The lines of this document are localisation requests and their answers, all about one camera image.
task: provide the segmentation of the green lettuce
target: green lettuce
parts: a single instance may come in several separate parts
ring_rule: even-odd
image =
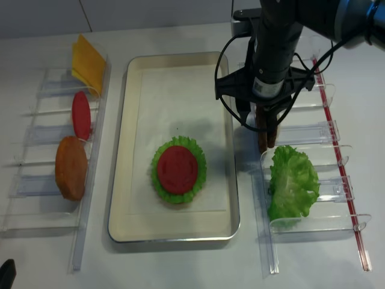
[[[279,146],[273,156],[270,191],[270,221],[307,217],[319,197],[318,175],[309,157],[291,146]]]
[[[192,189],[184,194],[170,194],[162,187],[161,182],[158,179],[158,161],[164,151],[171,146],[184,146],[195,156],[198,162],[197,180]],[[173,137],[171,141],[159,147],[158,150],[155,152],[155,155],[151,162],[151,167],[152,184],[155,187],[155,190],[158,192],[159,197],[171,204],[191,202],[194,196],[198,193],[198,191],[202,189],[203,184],[206,182],[207,167],[205,154],[203,153],[200,146],[197,144],[197,141],[193,138],[184,137],[181,135],[178,137]]]

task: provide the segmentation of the red slice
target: red slice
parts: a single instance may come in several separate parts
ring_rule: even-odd
[[[91,132],[91,111],[84,92],[77,92],[73,98],[72,123],[75,135],[82,140],[88,140]]]
[[[184,194],[197,181],[198,162],[187,148],[172,146],[159,158],[157,170],[159,181],[166,191]]]

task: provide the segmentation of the metal tray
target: metal tray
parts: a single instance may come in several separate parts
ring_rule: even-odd
[[[114,241],[226,241],[236,234],[233,125],[215,100],[218,57],[209,52],[130,62],[108,222]],[[219,73],[228,74],[225,57]],[[190,204],[170,205],[156,194],[149,171],[156,149],[178,135],[197,140],[208,175]]]

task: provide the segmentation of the table surface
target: table surface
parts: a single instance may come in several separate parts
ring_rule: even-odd
[[[304,34],[313,32],[305,30]],[[381,270],[385,268],[385,237],[382,220],[385,201],[382,192],[382,160],[385,159],[382,124],[385,116],[381,95],[384,54],[361,45],[353,50],[340,49],[325,72],[336,95],[331,106],[341,141],[354,148],[348,173],[351,176],[359,213],[373,216],[363,231],[373,271],[363,272],[355,238],[315,243],[289,243],[277,246],[280,273],[265,276],[257,240],[251,177],[238,172],[241,228],[222,248],[199,247],[195,250],[170,250],[153,247],[142,252],[136,245],[115,244],[108,236],[107,218],[111,198],[110,171],[116,155],[128,63],[137,56],[220,51],[230,39],[230,24],[185,26],[149,30],[90,33],[91,42],[100,43],[111,64],[111,80],[105,112],[99,160],[88,221],[83,263],[80,272],[70,274],[69,261],[73,235],[49,238],[5,238],[0,240],[0,263],[14,258],[17,278],[13,288],[382,288]],[[0,41],[0,55],[11,51],[70,45],[77,35]],[[245,57],[245,40],[237,40],[226,55],[230,68]],[[0,104],[4,99],[0,95]],[[288,122],[304,119],[291,116]],[[249,134],[235,126],[235,135]],[[247,160],[251,143],[236,140],[237,165]]]

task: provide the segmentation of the lettuce leaf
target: lettuce leaf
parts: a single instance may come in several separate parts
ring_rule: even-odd
[[[309,157],[291,146],[279,146],[273,156],[268,209],[270,221],[307,217],[319,197],[318,175]]]

